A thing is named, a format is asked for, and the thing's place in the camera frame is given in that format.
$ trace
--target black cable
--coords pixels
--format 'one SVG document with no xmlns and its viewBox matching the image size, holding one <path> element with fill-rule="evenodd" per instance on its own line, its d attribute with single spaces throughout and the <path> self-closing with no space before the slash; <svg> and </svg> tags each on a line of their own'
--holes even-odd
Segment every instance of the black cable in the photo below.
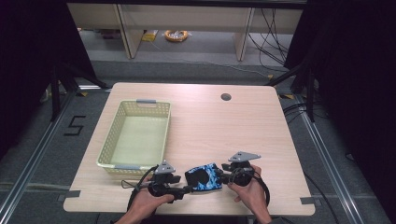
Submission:
<svg viewBox="0 0 396 224">
<path fill-rule="evenodd" d="M 315 181 L 306 173 L 304 172 L 305 177 L 311 181 L 311 183 L 315 186 L 315 188 L 317 188 L 317 190 L 319 191 L 319 193 L 321 194 L 321 196 L 323 197 L 323 200 L 326 202 L 326 204 L 329 206 L 330 211 L 332 212 L 332 216 L 334 217 L 334 221 L 336 224 L 340 223 L 338 221 L 337 216 L 335 215 L 334 210 L 332 209 L 332 205 L 330 204 L 329 200 L 327 199 L 326 195 L 324 195 L 323 191 L 319 188 L 319 186 L 317 185 L 317 183 L 315 183 Z"/>
<path fill-rule="evenodd" d="M 266 38 L 266 37 L 264 38 L 264 43 L 267 42 L 269 45 L 271 45 L 271 46 L 274 47 L 275 49 L 278 49 L 278 50 L 279 50 L 279 53 L 280 53 L 280 55 L 281 55 L 281 57 L 282 57 L 283 63 L 284 63 L 285 60 L 286 60 L 286 57 L 285 57 L 285 55 L 284 55 L 284 52 L 286 52 L 286 51 L 284 51 L 282 48 L 284 48 L 284 49 L 287 49 L 287 48 L 285 48 L 283 45 L 281 45 L 281 44 L 279 43 L 279 40 L 278 40 L 278 38 L 277 38 L 277 32 L 276 32 L 276 20 L 275 20 L 276 10 L 273 9 L 272 12 L 273 12 L 273 16 L 272 16 L 271 25 L 270 25 L 270 23 L 268 22 L 267 18 L 265 17 L 265 14 L 264 14 L 264 11 L 263 11 L 263 10 L 262 10 L 262 16 L 264 17 L 265 23 L 267 24 L 267 27 L 268 27 L 268 35 L 271 34 L 271 36 L 273 37 L 273 39 L 275 40 L 275 42 L 276 42 L 276 44 L 277 44 L 277 47 L 275 47 L 275 46 L 273 46 L 272 44 L 270 44 L 270 43 L 267 41 L 267 38 Z"/>
<path fill-rule="evenodd" d="M 98 215 L 96 215 L 96 219 L 95 219 L 94 224 L 98 224 L 98 222 L 99 222 L 99 216 L 100 216 L 100 213 L 98 213 Z"/>
<path fill-rule="evenodd" d="M 142 176 L 142 178 L 139 180 L 139 182 L 138 182 L 136 185 L 133 185 L 133 184 L 129 183 L 129 182 L 126 181 L 126 180 L 121 180 L 121 186 L 122 186 L 122 188 L 123 188 L 123 189 L 135 188 L 135 189 L 137 189 L 137 190 L 140 190 L 140 185 L 142 184 L 142 182 L 143 182 L 143 180 L 146 178 L 146 176 L 148 176 L 148 174 L 149 174 L 151 171 L 155 171 L 158 167 L 159 167 L 159 165 L 156 165 L 156 166 L 151 167 L 149 170 L 147 170 L 146 173 Z"/>
<path fill-rule="evenodd" d="M 298 115 L 296 115 L 296 116 L 294 116 L 292 119 L 290 119 L 289 121 L 288 121 L 288 124 L 290 124 L 292 121 L 294 121 L 295 119 L 297 119 L 300 115 L 302 115 L 304 112 L 305 112 L 306 110 L 300 110 L 300 111 L 297 111 L 297 112 L 300 112 Z"/>
<path fill-rule="evenodd" d="M 253 39 L 253 37 L 252 37 L 251 35 L 248 35 L 248 36 L 250 37 L 251 41 L 253 42 L 253 44 L 256 46 L 256 48 L 257 48 L 260 52 L 263 52 L 265 55 L 267 55 L 268 57 L 270 57 L 271 59 L 273 59 L 273 60 L 276 61 L 277 63 L 280 63 L 280 64 L 283 63 L 280 59 L 278 59 L 276 56 L 274 56 L 273 54 L 271 54 L 270 52 L 268 52 L 267 50 L 265 50 L 265 49 L 262 47 L 263 44 L 265 44 L 265 42 L 262 43 L 262 45 L 260 46 L 260 45 Z"/>
</svg>

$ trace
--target plastic basket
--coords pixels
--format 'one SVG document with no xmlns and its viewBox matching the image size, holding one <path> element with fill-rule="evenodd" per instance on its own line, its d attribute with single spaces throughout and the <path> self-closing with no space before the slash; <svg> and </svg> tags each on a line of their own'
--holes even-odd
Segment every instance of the plastic basket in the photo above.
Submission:
<svg viewBox="0 0 396 224">
<path fill-rule="evenodd" d="M 124 100 L 113 119 L 97 165 L 110 174 L 142 176 L 163 161 L 171 105 Z"/>
</svg>

